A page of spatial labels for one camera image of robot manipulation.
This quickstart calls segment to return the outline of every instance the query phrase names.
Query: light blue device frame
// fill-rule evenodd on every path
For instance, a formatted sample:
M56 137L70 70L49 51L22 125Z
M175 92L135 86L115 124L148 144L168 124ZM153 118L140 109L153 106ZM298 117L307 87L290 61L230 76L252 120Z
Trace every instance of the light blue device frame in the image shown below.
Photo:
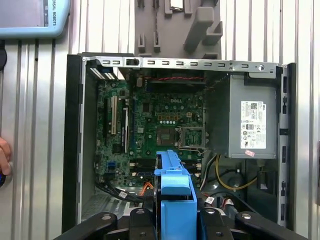
M154 171L161 176L161 195L189 196L189 200L161 200L161 239L196 240L197 196L190 174L173 150L156 155L162 162L162 169Z
M25 39L25 38L34 38L34 39L56 38L60 36L63 33L66 20L69 15L70 0L44 0L44 1L47 1L48 3L47 26L0 27L0 40Z

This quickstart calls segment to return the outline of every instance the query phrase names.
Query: barcode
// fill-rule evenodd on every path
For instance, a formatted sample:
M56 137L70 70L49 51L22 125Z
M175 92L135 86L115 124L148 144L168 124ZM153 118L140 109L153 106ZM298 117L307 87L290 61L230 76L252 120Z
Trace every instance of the barcode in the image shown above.
M258 105L256 103L251 103L251 109L256 110Z
M205 202L206 202L207 204L212 204L212 203L214 202L214 200L215 200L214 197L209 196L209 197L205 200Z
M119 193L119 197L125 199L128 196L128 194L126 194L124 191L121 191Z

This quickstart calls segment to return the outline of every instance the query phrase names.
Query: screen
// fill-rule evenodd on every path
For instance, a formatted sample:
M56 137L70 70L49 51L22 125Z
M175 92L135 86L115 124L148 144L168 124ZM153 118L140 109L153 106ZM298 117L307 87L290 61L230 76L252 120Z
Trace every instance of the screen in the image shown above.
M48 26L48 0L0 0L0 28Z

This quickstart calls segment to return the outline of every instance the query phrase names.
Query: screw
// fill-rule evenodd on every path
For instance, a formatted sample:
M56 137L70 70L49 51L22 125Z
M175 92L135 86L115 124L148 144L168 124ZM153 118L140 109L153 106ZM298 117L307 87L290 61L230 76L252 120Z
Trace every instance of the screw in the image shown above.
M242 217L243 217L244 219L247 219L247 220L251 219L251 216L250 216L249 214L247 214L247 213L243 213L243 214L242 214Z
M111 216L110 215L104 215L101 219L102 220L109 220L109 219L111 219Z
M262 72L264 69L265 69L265 66L259 65L258 70L259 70L260 72Z
M217 237L223 237L223 233L222 232L220 232L220 231L217 231L216 233L215 233L215 235L217 236Z
M208 209L206 210L206 212L207 212L208 214L214 214L214 213L215 213L215 210L213 210L212 208L208 208Z

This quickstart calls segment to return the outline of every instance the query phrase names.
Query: power supply label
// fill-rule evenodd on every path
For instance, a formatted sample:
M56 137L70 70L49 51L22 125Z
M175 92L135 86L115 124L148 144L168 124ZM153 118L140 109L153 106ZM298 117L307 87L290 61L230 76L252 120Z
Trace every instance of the power supply label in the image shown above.
M241 101L241 149L267 148L267 105Z

